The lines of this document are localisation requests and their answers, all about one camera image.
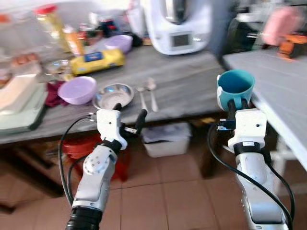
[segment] blue mug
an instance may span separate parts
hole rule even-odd
[[[217,76],[217,102],[221,109],[228,111],[228,102],[234,100],[236,109],[242,109],[242,99],[250,101],[255,78],[240,69],[227,71]]]

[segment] gray countertop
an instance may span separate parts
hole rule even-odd
[[[253,103],[307,170],[307,56],[286,61],[275,49],[224,56],[231,69],[254,75]]]
[[[216,77],[223,71],[215,57],[207,51],[168,57],[151,46],[144,46],[128,53],[125,66],[88,76],[97,80],[98,87],[124,83],[134,90],[149,77],[154,78],[157,83],[155,96],[160,111],[147,115],[146,121],[152,122],[219,111],[216,103]],[[150,94],[145,92],[144,96],[150,108]],[[122,121],[134,123],[140,110],[140,96],[135,93],[133,101],[122,111]],[[50,108],[36,130],[0,136],[0,144],[61,135],[75,119],[95,111],[91,103]],[[95,123],[83,122],[71,132],[94,129]]]

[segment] dark red towel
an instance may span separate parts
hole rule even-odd
[[[48,96],[45,101],[46,105],[50,107],[57,106],[58,104],[63,106],[68,105],[66,101],[58,96],[58,89],[63,83],[64,81],[57,81],[55,84],[47,83]]]

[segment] appliance display screen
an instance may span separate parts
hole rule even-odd
[[[173,47],[189,45],[189,35],[188,34],[177,35],[177,36],[173,36],[172,38],[173,38]]]

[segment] metal spoon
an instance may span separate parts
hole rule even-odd
[[[146,111],[148,111],[145,100],[144,100],[144,96],[143,96],[143,92],[145,91],[145,88],[144,87],[138,87],[137,91],[140,93],[142,109],[145,109]]]
[[[154,81],[153,78],[149,78],[148,81],[147,81],[147,87],[146,89],[148,91],[150,91],[150,94],[151,94],[151,98],[152,98],[152,110],[154,112],[158,112],[159,111],[159,108],[158,108],[158,105],[157,105],[157,101],[155,99],[155,96],[154,96],[154,90],[155,88],[157,88],[157,85]]]

